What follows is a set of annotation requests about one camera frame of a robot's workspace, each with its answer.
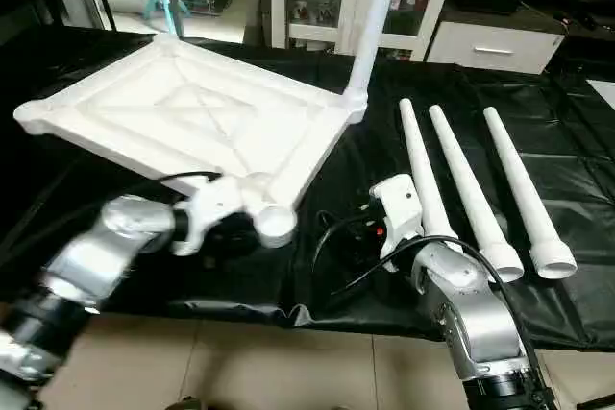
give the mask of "black tablecloth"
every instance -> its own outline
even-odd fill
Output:
[[[0,225],[5,234],[39,191],[54,181],[60,186],[39,204],[21,241],[66,211],[139,181],[138,175],[53,136],[27,135],[12,120],[12,111],[79,81],[150,39],[43,28],[0,49]],[[335,92],[343,90],[352,65],[348,57],[193,42]],[[615,350],[615,111],[583,79],[565,77],[378,61],[365,118],[342,135],[310,186],[291,244],[275,251],[254,247],[246,223],[231,219],[211,233],[197,255],[142,256],[109,309],[439,339],[437,330],[417,312],[411,290],[387,273],[378,274],[346,300],[317,308],[314,294],[337,288],[357,271],[358,263],[352,258],[349,262],[339,246],[323,255],[321,277],[314,282],[310,275],[311,253],[323,232],[318,211],[348,216],[365,202],[371,185],[409,173],[398,112],[399,100],[409,97],[453,228],[474,243],[427,116],[433,104],[445,110],[505,235],[519,251],[526,274],[511,287],[537,344]],[[578,271],[572,277],[547,281],[533,271],[528,237],[481,115],[488,106],[500,112],[555,227],[575,254]],[[173,193],[159,187],[147,196],[172,199]],[[63,227],[0,266],[0,298],[9,300],[32,283],[40,264],[76,231],[86,229],[94,216]],[[12,247],[19,245],[18,240]],[[0,249],[0,260],[7,258],[6,247]],[[208,267],[204,260],[215,264]]]

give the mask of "white pipe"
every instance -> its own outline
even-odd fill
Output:
[[[381,41],[382,28],[388,15],[391,0],[372,0],[367,13],[365,27],[358,42],[357,55],[353,64],[348,87],[344,96],[349,104],[361,107],[367,102],[367,85],[369,84],[374,60]]]
[[[457,238],[449,224],[449,217],[431,170],[430,158],[423,143],[423,136],[421,136],[412,103],[407,98],[400,101],[400,113],[406,135],[407,153],[412,167],[412,179],[423,206],[425,235],[448,235]]]
[[[480,246],[480,252],[498,271],[504,282],[523,275],[519,255],[504,239],[498,221],[482,194],[468,161],[466,160],[440,106],[430,108],[430,116],[449,164],[463,207]]]
[[[560,240],[528,171],[495,108],[484,110],[489,131],[504,166],[508,183],[526,226],[536,272],[544,278],[565,278],[577,270],[570,248]]]

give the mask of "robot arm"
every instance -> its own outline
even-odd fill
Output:
[[[371,193],[386,215],[385,257],[422,233],[422,207],[409,175],[389,178]],[[556,408],[510,312],[476,260],[455,245],[429,243],[414,256],[410,283],[421,295],[419,308],[440,326],[470,409]]]
[[[252,216],[265,247],[284,245],[296,223],[292,210],[265,203],[231,177],[205,183],[175,206],[137,196],[105,204],[93,227],[59,251],[36,289],[15,302],[0,324],[0,408],[31,408],[37,389],[53,377],[140,253],[171,235],[174,254],[195,253],[210,228],[238,211]]]

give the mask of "tiled floor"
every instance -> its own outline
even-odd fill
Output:
[[[615,354],[541,351],[559,407],[615,392]],[[104,316],[44,390],[49,410],[467,408],[446,347],[407,338]]]

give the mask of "drawer handle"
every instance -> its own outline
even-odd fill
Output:
[[[489,53],[491,55],[513,55],[512,50],[500,50],[498,48],[474,47],[475,53]]]

